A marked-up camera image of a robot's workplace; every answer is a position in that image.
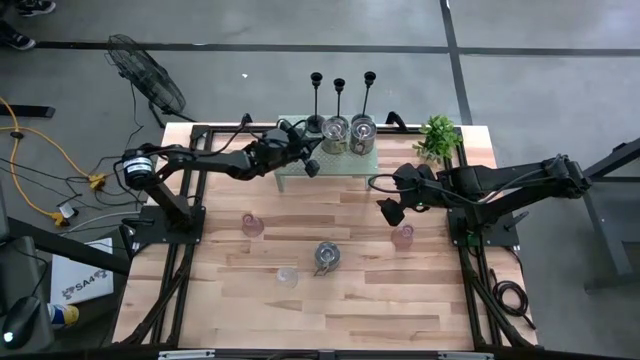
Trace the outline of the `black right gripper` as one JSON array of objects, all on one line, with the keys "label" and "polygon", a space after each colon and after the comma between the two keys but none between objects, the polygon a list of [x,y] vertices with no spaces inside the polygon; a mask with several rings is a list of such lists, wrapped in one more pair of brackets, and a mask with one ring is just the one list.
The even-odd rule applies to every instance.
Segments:
[{"label": "black right gripper", "polygon": [[[407,189],[402,194],[405,208],[425,210],[439,206],[439,183],[430,167],[399,167],[392,178],[397,189]],[[397,201],[387,198],[378,200],[377,205],[390,226],[398,226],[404,220],[404,207]]]}]

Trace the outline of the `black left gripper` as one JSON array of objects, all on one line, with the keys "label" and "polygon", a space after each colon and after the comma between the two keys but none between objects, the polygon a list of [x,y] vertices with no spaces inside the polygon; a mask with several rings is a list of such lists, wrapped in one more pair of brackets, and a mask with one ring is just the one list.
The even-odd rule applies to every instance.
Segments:
[{"label": "black left gripper", "polygon": [[304,171],[314,178],[320,164],[311,153],[303,153],[302,148],[316,148],[319,137],[308,136],[295,128],[283,130],[274,128],[255,136],[252,150],[252,165],[256,173],[267,173],[301,160]]}]

